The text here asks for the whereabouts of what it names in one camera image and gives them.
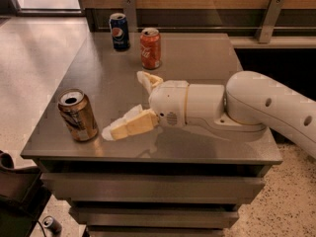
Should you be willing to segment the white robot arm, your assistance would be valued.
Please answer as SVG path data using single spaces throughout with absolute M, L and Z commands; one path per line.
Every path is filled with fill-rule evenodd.
M 253 140 L 271 128 L 316 157 L 316 102 L 278 81 L 240 71 L 225 85 L 191 84 L 144 71 L 138 82 L 149 108 L 137 105 L 102 131 L 107 141 L 124 139 L 155 126 L 195 126 L 225 139 Z

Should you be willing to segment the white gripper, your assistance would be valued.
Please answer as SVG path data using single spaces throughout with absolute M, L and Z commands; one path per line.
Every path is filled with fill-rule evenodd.
M 198 125 L 216 128 L 224 113 L 222 85 L 190 84 L 187 81 L 166 81 L 144 71 L 136 73 L 138 82 L 149 96 L 151 109 L 137 105 L 123 117 L 102 130 L 107 141 L 116 141 L 162 126 Z

